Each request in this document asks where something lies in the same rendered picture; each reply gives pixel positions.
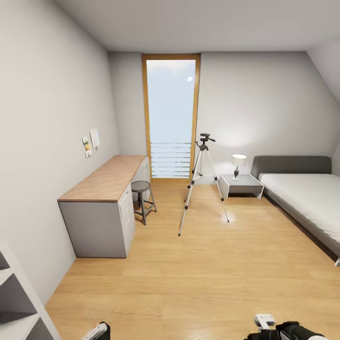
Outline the digital camera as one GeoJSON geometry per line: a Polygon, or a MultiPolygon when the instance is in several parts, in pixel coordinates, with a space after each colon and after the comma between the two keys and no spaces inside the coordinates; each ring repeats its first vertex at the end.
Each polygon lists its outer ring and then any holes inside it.
{"type": "Polygon", "coordinates": [[[111,329],[110,326],[106,323],[107,325],[107,331],[101,336],[99,337],[97,340],[111,340],[111,329]]]}

